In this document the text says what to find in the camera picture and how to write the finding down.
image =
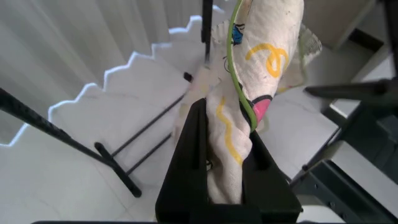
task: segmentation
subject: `white cloth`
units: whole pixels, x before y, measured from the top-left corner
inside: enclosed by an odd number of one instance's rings
[[[282,71],[293,57],[303,0],[254,0],[249,8],[242,42],[233,47],[233,62],[245,97],[255,100],[263,95],[274,96]],[[251,150],[251,128],[240,109],[232,78],[225,77],[206,99],[209,141],[213,148],[208,193],[214,203],[241,203],[242,163]],[[261,119],[263,114],[256,115]]]

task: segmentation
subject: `yellow print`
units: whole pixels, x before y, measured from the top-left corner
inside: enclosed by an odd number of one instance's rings
[[[251,55],[256,53],[259,50],[270,50],[271,54],[267,58],[266,67],[267,71],[271,74],[272,77],[277,78],[280,75],[280,56],[285,56],[286,62],[284,65],[284,70],[286,69],[287,64],[289,63],[289,56],[287,55],[284,49],[277,49],[271,44],[259,44],[253,47],[246,54],[246,60],[250,60]],[[276,60],[276,70],[272,68],[272,63]]]
[[[236,162],[240,166],[242,166],[243,159],[239,155],[239,153],[236,151],[236,149],[235,149],[235,147],[233,146],[233,143],[232,143],[232,123],[226,116],[223,115],[223,107],[224,107],[224,105],[225,105],[225,98],[222,97],[219,105],[217,106],[216,115],[217,115],[217,118],[221,122],[223,122],[225,124],[225,126],[226,126],[225,135],[224,135],[224,141],[225,141],[226,147],[228,148],[229,153],[236,160]]]

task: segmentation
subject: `white curtain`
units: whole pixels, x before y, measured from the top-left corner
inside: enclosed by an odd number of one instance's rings
[[[224,0],[215,0],[222,5]],[[59,101],[104,71],[127,63],[133,51],[151,55],[169,28],[201,14],[202,0],[0,1],[0,87],[47,117]],[[0,144],[22,125],[0,111]]]

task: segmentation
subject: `black rack foot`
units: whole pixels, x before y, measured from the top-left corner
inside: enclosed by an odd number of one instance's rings
[[[112,158],[111,154],[105,149],[104,145],[99,142],[94,143],[94,147],[98,150],[101,156],[107,161],[111,161],[116,164],[116,167],[113,168],[113,171],[118,175],[118,177],[122,180],[124,185],[130,190],[130,192],[136,198],[141,197],[142,192],[141,189],[137,187],[137,185],[129,178],[129,176],[125,173],[122,167]]]

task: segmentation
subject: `curtain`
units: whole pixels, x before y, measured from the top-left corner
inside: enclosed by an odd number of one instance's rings
[[[222,5],[224,0],[215,0]],[[169,29],[201,14],[202,0],[0,1],[0,87],[47,118],[49,106],[74,99],[87,83],[135,51],[168,42]],[[0,144],[22,121],[0,111]]]

